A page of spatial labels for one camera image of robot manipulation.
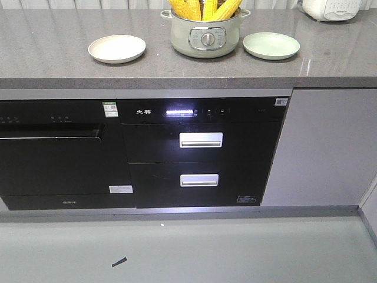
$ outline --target corn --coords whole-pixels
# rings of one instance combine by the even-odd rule
[[[191,10],[191,19],[194,21],[201,21],[199,0],[186,0],[186,4]]]
[[[217,10],[217,0],[206,0],[203,6],[203,21],[209,21]]]
[[[178,16],[191,19],[191,10],[184,0],[169,0],[169,3]]]
[[[221,21],[229,19],[240,6],[242,0],[226,0],[213,14],[209,21]]]

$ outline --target gray floor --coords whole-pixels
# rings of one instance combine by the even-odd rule
[[[0,238],[7,283],[377,282],[358,216],[0,223]]]

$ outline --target gray cabinet door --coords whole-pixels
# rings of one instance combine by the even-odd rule
[[[295,90],[262,205],[357,205],[376,171],[377,90]]]

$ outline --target rice cooker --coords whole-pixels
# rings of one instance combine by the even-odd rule
[[[363,0],[303,0],[302,8],[317,21],[346,21],[359,11]]]

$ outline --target black dishwasher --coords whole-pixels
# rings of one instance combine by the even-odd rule
[[[260,205],[287,101],[118,101],[136,207]]]
[[[0,197],[10,210],[134,207],[114,101],[0,101]]]

